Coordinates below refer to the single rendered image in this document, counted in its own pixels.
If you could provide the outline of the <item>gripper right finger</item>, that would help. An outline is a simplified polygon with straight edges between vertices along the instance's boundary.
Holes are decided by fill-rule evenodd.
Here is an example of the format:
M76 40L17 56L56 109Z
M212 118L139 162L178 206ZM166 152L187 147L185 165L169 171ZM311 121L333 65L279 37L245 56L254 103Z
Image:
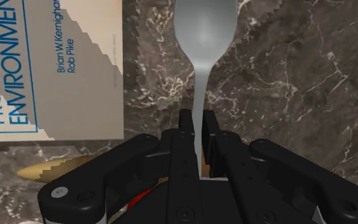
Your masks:
M213 178L230 182L245 224L358 224L358 186L268 140L245 144L203 112L202 146Z

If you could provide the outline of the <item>grey metal spoon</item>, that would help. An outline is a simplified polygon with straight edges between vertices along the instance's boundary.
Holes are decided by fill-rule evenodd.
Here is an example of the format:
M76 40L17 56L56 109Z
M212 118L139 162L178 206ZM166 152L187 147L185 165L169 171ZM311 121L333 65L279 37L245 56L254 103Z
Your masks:
M174 35L194 70L192 120L198 175L202 175L202 118L209 74L235 36L238 0L176 0Z

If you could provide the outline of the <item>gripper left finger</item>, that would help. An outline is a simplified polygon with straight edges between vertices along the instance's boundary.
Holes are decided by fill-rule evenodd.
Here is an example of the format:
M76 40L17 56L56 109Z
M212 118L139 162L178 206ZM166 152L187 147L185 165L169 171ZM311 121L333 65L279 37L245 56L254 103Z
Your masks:
M182 109L161 137L139 134L48 183L38 192L43 224L107 224L134 197L167 177L167 223L201 210L196 140L202 112Z

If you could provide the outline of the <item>beige book with blue lettering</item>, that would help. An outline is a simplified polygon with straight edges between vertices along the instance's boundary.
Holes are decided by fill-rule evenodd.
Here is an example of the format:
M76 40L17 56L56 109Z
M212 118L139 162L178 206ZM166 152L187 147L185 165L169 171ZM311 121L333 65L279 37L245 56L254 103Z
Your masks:
M0 0L0 150L123 138L123 0Z

